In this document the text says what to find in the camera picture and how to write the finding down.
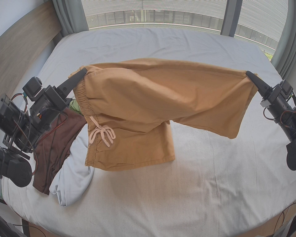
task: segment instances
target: green cloth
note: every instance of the green cloth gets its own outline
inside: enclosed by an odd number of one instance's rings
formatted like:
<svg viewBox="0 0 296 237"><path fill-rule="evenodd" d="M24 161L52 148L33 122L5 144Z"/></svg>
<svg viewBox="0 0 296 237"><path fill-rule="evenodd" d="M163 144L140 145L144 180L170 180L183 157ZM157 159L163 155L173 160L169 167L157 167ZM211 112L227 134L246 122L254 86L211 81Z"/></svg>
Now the green cloth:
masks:
<svg viewBox="0 0 296 237"><path fill-rule="evenodd" d="M83 114L81 113L81 110L80 110L80 106L79 106L79 104L77 103L76 100L72 100L70 102L69 109L71 109L74 112L79 113L79 114L81 114L83 116Z"/></svg>

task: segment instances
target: wooden headboard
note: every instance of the wooden headboard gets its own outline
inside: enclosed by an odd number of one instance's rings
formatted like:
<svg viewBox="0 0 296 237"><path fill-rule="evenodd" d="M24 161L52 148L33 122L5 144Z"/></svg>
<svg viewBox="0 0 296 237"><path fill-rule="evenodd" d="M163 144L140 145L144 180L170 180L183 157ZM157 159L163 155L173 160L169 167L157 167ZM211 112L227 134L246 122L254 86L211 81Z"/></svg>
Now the wooden headboard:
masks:
<svg viewBox="0 0 296 237"><path fill-rule="evenodd" d="M26 70L61 29L53 3L47 1L0 36L0 95L12 96Z"/></svg>

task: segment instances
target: mattress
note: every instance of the mattress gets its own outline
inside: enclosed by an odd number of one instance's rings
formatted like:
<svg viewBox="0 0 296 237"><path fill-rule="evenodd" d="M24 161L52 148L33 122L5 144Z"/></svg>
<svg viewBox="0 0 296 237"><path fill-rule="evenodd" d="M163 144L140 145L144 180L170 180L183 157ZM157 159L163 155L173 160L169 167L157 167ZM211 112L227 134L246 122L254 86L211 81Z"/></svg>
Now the mattress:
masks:
<svg viewBox="0 0 296 237"><path fill-rule="evenodd" d="M38 77L43 86L57 86L81 65L142 57L250 70L271 86L281 80L255 44L172 28L66 36ZM277 215L296 197L296 173L286 165L289 141L280 126L263 117L260 101L257 93L232 140L172 122L176 160L120 172L95 169L82 198L69 207L38 192L32 182L19 188L7 178L3 198L24 219L62 236L235 236Z"/></svg>

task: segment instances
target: grass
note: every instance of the grass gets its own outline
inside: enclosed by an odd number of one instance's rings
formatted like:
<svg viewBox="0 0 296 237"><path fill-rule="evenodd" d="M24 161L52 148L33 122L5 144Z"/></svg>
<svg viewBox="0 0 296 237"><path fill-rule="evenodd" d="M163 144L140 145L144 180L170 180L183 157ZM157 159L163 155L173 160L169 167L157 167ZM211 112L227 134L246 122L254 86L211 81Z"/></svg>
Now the grass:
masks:
<svg viewBox="0 0 296 237"><path fill-rule="evenodd" d="M272 59L272 54L269 54L269 53L266 53L266 52L264 52L265 53L265 55L266 55L266 57L269 59L269 61Z"/></svg>

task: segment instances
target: curtain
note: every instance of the curtain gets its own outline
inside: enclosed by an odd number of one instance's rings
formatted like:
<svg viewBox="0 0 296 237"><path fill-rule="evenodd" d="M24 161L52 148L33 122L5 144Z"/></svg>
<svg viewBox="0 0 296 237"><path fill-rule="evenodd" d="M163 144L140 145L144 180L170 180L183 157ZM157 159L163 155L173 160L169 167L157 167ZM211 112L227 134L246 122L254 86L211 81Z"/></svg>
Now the curtain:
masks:
<svg viewBox="0 0 296 237"><path fill-rule="evenodd" d="M62 37L89 30L81 0L52 0L52 2L62 25Z"/></svg>
<svg viewBox="0 0 296 237"><path fill-rule="evenodd" d="M274 56L271 59L272 65L278 71L282 79L295 80L296 66L296 0L288 1L288 15L286 24L278 43Z"/></svg>

